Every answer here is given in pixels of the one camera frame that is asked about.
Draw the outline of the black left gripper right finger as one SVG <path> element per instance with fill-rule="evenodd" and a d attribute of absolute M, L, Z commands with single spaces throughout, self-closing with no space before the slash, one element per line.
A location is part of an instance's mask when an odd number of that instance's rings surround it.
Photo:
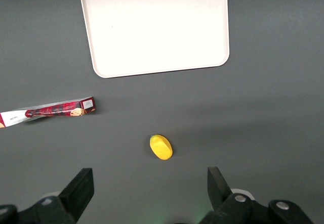
<path fill-rule="evenodd" d="M 200 223 L 313 223 L 291 201 L 271 200 L 265 207 L 248 192 L 235 193 L 217 167 L 208 168 L 207 187 L 213 210 Z"/>

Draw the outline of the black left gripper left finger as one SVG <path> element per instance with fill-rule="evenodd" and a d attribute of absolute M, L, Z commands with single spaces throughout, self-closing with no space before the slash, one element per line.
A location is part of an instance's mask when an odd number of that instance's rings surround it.
<path fill-rule="evenodd" d="M 93 171 L 83 168 L 58 195 L 45 196 L 25 210 L 1 205 L 1 223 L 77 223 L 93 195 Z"/>

